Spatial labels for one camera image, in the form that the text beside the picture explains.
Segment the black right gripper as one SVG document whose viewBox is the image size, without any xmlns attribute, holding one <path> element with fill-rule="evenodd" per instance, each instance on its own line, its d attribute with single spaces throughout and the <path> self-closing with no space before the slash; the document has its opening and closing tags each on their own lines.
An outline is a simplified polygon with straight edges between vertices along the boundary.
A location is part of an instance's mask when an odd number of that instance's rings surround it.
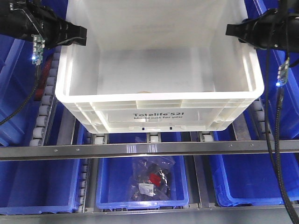
<svg viewBox="0 0 299 224">
<path fill-rule="evenodd" d="M 240 24 L 228 24 L 225 35 L 237 36 L 242 43 L 257 49 L 299 49 L 299 2 L 279 0 L 255 19 L 247 18 Z"/>
</svg>

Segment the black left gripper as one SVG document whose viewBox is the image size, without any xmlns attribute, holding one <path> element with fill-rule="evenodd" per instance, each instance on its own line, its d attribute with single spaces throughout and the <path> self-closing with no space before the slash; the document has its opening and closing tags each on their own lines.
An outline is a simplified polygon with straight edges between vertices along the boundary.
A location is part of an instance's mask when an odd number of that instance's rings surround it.
<svg viewBox="0 0 299 224">
<path fill-rule="evenodd" d="M 48 49 L 57 46 L 86 45 L 87 29 L 66 22 L 40 0 L 2 0 L 0 33 L 32 42 L 33 35 L 45 40 Z"/>
</svg>

